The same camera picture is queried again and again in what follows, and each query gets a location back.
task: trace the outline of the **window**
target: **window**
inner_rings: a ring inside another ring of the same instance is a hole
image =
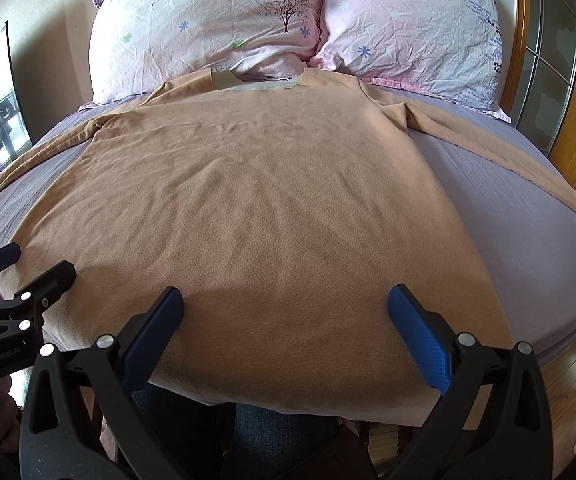
[[[548,155],[561,127],[576,72],[576,0],[530,0],[524,68],[513,125]]]

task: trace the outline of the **human hand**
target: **human hand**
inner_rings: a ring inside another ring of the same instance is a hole
[[[15,399],[8,395],[12,378],[0,378],[0,450],[4,453],[19,451],[18,407]]]

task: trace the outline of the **jeans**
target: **jeans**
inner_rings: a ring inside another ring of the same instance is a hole
[[[232,404],[206,406],[152,384],[134,392],[132,399],[146,424],[193,480],[275,480],[338,431],[334,416],[283,415],[237,404],[224,459],[221,437]]]

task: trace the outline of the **mattress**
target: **mattress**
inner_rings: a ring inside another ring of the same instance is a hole
[[[273,89],[292,82],[242,83],[214,76],[216,88]],[[515,128],[445,100],[388,89],[462,117],[556,169]],[[82,121],[139,96],[75,112],[46,142]],[[467,150],[417,130],[410,135],[454,203],[491,276],[515,341],[532,343],[542,365],[576,337],[576,213],[534,184]],[[90,141],[47,160],[0,193],[0,246],[41,194]]]

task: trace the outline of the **blue flower print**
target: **blue flower print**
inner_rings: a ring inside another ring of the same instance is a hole
[[[371,56],[370,49],[367,46],[359,47],[357,54],[359,54],[359,57],[365,57],[366,59],[368,59]]]

